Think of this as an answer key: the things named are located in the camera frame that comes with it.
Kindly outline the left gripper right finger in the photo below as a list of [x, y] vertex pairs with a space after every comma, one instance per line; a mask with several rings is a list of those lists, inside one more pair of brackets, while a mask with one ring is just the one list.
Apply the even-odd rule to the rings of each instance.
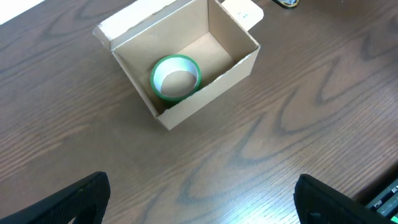
[[366, 205], [383, 187], [394, 179], [385, 180], [365, 195], [362, 202], [355, 201], [308, 174], [302, 174], [295, 185], [294, 204], [300, 223], [308, 224], [383, 224], [394, 223]]

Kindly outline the brown cardboard box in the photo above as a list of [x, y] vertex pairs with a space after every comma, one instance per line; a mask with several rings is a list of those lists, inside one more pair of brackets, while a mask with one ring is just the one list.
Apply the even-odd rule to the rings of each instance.
[[[118, 61], [155, 119], [172, 129], [248, 76], [260, 44], [218, 1], [135, 1], [98, 24], [94, 35]], [[150, 75], [181, 54], [201, 70], [201, 85], [179, 102], [158, 97]]]

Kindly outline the green tape roll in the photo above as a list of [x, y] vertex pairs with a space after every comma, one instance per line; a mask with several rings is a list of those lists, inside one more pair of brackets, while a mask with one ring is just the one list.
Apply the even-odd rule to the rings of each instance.
[[154, 93], [169, 102], [179, 102], [198, 91], [201, 70], [192, 58], [169, 55], [159, 60], [150, 75]]

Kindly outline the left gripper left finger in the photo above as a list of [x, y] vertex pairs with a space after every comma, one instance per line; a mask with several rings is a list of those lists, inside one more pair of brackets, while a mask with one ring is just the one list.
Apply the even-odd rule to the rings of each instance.
[[105, 172], [94, 172], [43, 200], [1, 219], [3, 224], [101, 224], [111, 189]]

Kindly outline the yellow tape measure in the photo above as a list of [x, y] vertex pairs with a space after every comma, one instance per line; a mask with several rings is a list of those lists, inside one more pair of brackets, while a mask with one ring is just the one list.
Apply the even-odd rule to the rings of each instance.
[[225, 0], [221, 5], [246, 31], [264, 18], [263, 10], [252, 0]]

